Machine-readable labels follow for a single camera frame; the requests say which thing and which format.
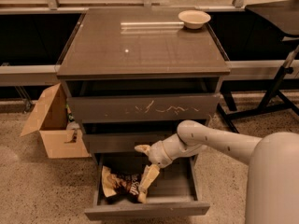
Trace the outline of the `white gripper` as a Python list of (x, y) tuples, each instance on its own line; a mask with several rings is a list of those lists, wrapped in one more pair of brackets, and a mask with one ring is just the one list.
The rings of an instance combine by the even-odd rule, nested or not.
[(139, 191), (146, 193), (151, 183), (157, 178), (160, 173), (160, 168), (165, 168), (172, 163), (172, 160), (167, 155), (164, 143), (159, 141), (152, 146), (138, 145), (135, 146), (135, 151), (148, 155), (152, 165), (145, 167), (144, 173), (139, 184)]

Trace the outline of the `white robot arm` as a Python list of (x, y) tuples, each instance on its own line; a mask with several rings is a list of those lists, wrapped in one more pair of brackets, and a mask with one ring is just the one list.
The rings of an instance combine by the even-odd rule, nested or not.
[(177, 132), (135, 150), (149, 157), (153, 169), (139, 186), (146, 190), (159, 170), (175, 159), (212, 147), (248, 167), (245, 224), (299, 224), (299, 134), (272, 133), (264, 138), (208, 128), (184, 120)]

